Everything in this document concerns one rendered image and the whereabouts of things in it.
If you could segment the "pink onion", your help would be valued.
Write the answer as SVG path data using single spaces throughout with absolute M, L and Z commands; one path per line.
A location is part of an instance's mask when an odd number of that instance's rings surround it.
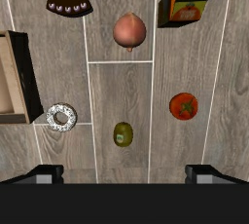
M 126 13 L 120 17 L 113 29 L 115 42 L 129 52 L 144 42 L 146 34 L 145 23 L 133 12 Z

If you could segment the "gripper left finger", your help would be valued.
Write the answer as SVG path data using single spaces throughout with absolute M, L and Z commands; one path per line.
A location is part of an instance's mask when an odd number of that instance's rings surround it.
M 2 181 L 2 184 L 63 184 L 63 165 L 39 165 L 27 174 Z

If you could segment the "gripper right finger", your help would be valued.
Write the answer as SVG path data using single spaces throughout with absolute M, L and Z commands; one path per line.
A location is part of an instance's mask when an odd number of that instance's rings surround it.
M 225 175 L 210 165 L 186 165 L 186 184 L 247 184 L 247 181 Z

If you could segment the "white sugared donut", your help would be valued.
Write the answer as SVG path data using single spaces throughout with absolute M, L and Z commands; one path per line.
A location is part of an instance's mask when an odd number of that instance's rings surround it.
M 78 115 L 71 105 L 60 102 L 48 109 L 46 120 L 53 131 L 66 132 L 75 127 Z

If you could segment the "orange juice carton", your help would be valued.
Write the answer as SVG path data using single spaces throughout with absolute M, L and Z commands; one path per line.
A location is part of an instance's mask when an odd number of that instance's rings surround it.
M 160 0 L 158 28 L 181 27 L 201 19 L 208 0 Z

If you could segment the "green kiwi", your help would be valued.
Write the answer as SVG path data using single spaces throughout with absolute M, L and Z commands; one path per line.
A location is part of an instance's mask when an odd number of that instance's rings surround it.
M 113 139 L 120 147 L 129 146 L 133 140 L 132 126 L 126 122 L 117 123 L 114 128 Z

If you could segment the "red tomato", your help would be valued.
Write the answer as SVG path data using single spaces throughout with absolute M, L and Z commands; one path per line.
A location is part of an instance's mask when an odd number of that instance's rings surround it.
M 190 93 L 178 93 L 169 102 L 170 113 L 178 120 L 191 120 L 197 113 L 197 99 Z

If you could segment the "wooden box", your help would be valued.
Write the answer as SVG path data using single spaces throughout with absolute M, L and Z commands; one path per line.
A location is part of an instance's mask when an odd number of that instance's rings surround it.
M 0 125 L 31 124 L 44 113 L 28 35 L 0 31 Z

